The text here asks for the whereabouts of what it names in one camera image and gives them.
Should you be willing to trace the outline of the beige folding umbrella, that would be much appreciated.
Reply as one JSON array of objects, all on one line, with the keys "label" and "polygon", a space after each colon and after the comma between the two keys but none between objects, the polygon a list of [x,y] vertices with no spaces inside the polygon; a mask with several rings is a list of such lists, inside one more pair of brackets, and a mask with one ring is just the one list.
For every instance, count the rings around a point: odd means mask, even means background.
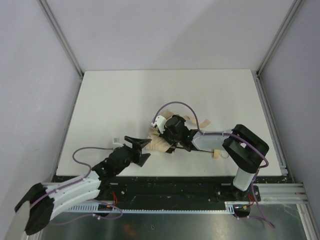
[{"label": "beige folding umbrella", "polygon": [[[174,113],[172,113],[168,109],[165,109],[162,112],[160,112],[159,115],[165,117],[168,120],[174,115]],[[183,116],[183,118],[189,123],[192,123],[194,125],[196,124],[196,120],[194,117],[185,115]],[[205,128],[210,123],[211,122],[208,119],[206,119],[200,124],[200,128]],[[151,142],[145,147],[146,150],[165,153],[165,151],[168,150],[170,147],[170,145],[164,139],[160,138],[160,133],[157,127],[156,128],[151,127],[147,138],[151,139]],[[213,159],[218,159],[218,158],[227,159],[230,156],[225,150],[219,150],[219,149],[199,150],[199,151],[210,153]]]}]

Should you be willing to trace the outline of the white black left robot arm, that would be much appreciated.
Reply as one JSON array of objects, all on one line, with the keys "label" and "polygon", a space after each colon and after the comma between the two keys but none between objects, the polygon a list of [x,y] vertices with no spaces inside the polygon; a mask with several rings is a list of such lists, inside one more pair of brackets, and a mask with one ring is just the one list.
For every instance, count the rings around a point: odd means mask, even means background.
[{"label": "white black left robot arm", "polygon": [[86,163],[85,166],[88,167],[86,174],[51,186],[41,182],[31,186],[14,208],[17,212],[25,202],[30,203],[29,217],[22,231],[28,236],[40,232],[60,213],[98,197],[110,184],[111,179],[130,164],[142,167],[150,157],[149,153],[142,151],[151,139],[125,136],[124,140],[131,146],[120,144],[98,164],[90,166]]}]

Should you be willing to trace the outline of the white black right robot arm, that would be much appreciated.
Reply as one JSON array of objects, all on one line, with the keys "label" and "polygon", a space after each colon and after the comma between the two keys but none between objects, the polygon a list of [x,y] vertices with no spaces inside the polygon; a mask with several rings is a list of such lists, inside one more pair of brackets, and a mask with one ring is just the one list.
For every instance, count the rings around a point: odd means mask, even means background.
[{"label": "white black right robot arm", "polygon": [[188,152],[226,151],[237,165],[230,194],[238,201],[246,198],[259,170],[269,166],[266,159],[270,150],[268,144],[242,124],[231,130],[205,132],[189,129],[185,122],[179,115],[169,119],[159,115],[154,125],[158,128],[159,137],[170,145],[170,152],[176,147]]}]

